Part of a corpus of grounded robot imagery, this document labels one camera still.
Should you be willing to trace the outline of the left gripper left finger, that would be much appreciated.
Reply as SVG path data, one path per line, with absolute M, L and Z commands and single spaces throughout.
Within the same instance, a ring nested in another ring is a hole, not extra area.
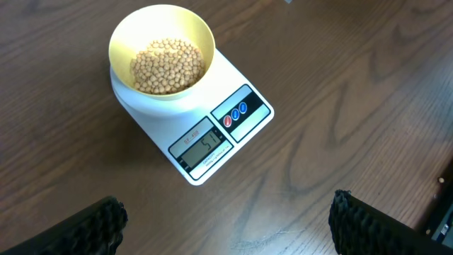
M 127 211 L 107 196 L 1 255 L 115 255 Z

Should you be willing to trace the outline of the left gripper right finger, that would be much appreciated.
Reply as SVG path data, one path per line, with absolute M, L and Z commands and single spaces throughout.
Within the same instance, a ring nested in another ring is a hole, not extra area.
M 340 255 L 452 255 L 451 248 L 418 234 L 348 191 L 335 191 L 328 224 Z

